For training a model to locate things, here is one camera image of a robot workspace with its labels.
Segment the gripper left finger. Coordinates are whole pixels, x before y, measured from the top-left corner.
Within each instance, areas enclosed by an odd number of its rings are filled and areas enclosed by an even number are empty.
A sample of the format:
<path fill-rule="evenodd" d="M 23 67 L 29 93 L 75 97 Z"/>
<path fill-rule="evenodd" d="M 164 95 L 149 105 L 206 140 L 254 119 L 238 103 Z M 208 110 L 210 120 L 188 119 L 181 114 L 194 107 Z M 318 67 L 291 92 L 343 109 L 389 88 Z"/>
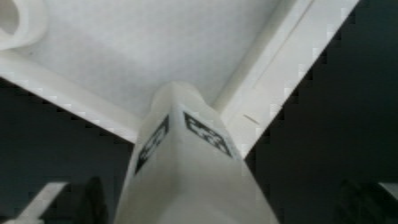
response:
<path fill-rule="evenodd" d="M 108 224 L 100 177 L 85 184 L 50 182 L 7 224 Z"/>

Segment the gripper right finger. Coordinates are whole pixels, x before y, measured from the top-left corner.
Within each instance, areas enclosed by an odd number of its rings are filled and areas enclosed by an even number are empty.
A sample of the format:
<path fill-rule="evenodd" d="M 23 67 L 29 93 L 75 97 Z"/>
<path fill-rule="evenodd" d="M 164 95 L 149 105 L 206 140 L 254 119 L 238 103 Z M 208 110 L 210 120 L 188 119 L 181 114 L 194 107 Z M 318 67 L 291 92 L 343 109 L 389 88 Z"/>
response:
<path fill-rule="evenodd" d="M 336 224 L 398 224 L 398 183 L 341 182 Z"/>

